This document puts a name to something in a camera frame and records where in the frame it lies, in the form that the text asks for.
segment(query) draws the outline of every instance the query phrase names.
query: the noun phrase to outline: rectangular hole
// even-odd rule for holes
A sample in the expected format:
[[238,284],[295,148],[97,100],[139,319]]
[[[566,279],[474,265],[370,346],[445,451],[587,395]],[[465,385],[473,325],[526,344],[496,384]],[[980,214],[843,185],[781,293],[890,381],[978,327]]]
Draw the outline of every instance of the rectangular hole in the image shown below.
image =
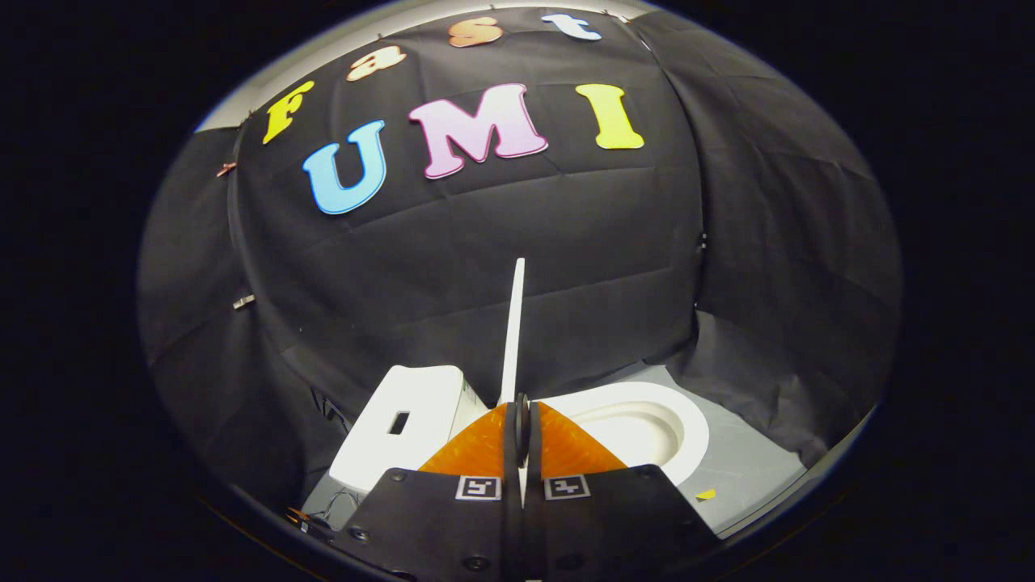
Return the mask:
[[406,427],[406,420],[410,417],[409,412],[397,412],[395,414],[395,421],[391,424],[391,428],[388,429],[388,434],[397,435],[403,433],[403,428]]

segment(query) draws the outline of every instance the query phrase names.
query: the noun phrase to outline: wire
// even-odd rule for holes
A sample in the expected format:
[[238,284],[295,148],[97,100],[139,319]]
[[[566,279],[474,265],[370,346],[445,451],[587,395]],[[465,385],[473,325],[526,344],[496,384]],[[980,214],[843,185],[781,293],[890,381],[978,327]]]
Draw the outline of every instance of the wire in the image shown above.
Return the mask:
[[342,424],[342,428],[345,429],[345,436],[349,436],[349,433],[352,431],[349,427],[349,419],[346,418],[345,414],[337,408],[337,406],[334,406],[334,403],[329,401],[326,396],[323,396],[322,392],[320,395],[320,400],[318,401],[317,390],[312,385],[309,386],[309,396],[313,397],[313,404],[317,406],[317,410],[320,411],[320,414],[322,414],[324,418],[330,420],[331,417],[328,413],[333,412],[334,415],[337,416],[338,423]]
[[342,489],[339,489],[339,490],[337,491],[337,493],[335,493],[334,495],[332,495],[332,496],[331,496],[331,498],[330,498],[330,501],[328,501],[328,502],[327,502],[327,507],[326,507],[326,508],[324,508],[324,511],[322,511],[322,512],[317,512],[317,513],[315,513],[315,514],[309,514],[309,516],[321,516],[321,517],[324,517],[324,518],[328,517],[328,515],[327,515],[327,514],[328,514],[328,513],[330,512],[330,508],[331,508],[331,506],[332,506],[332,505],[334,504],[334,501],[336,501],[336,500],[337,500],[337,497],[338,497],[339,495],[342,495],[343,493],[345,493],[345,494],[346,494],[346,495],[347,495],[347,496],[348,496],[348,497],[349,497],[350,499],[352,499],[352,502],[353,502],[353,504],[355,505],[355,507],[358,507],[358,506],[359,506],[359,499],[357,498],[357,496],[356,496],[356,495],[354,495],[354,494],[352,494],[352,493],[349,493],[349,492],[348,492],[348,491],[346,491],[346,490],[345,490],[345,488],[343,487]]

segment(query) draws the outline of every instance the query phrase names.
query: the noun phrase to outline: yellow sticker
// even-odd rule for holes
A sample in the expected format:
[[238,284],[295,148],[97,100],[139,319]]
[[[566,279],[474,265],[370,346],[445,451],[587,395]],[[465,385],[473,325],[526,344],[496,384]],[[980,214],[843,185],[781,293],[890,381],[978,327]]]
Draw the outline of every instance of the yellow sticker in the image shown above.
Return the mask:
[[266,137],[262,139],[263,145],[268,144],[277,134],[287,129],[288,125],[291,125],[291,118],[288,117],[288,114],[295,113],[298,111],[298,108],[302,107],[302,93],[308,91],[315,85],[316,83],[306,81],[300,87],[285,95],[283,99],[269,106],[269,109],[266,110],[266,113],[269,114],[269,127],[266,129]]
[[639,149],[644,146],[643,136],[632,130],[629,117],[622,107],[625,91],[614,85],[579,85],[575,92],[589,99],[596,115],[600,134],[596,145],[603,149]]

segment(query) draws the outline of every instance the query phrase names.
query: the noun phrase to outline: toilet tank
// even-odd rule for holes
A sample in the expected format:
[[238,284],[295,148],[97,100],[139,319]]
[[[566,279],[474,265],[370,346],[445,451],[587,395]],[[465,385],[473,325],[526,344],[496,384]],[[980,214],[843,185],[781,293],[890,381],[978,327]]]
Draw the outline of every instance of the toilet tank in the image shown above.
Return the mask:
[[328,474],[361,500],[385,470],[418,469],[487,410],[455,366],[394,366],[374,390]]

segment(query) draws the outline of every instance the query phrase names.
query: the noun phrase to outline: toilet bowl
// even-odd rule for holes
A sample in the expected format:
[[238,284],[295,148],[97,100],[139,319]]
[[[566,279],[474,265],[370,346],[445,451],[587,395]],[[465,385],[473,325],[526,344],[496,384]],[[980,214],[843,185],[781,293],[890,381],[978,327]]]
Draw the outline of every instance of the toilet bowl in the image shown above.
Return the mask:
[[625,465],[657,465],[677,486],[708,449],[701,409],[660,384],[618,382],[536,402],[570,418]]

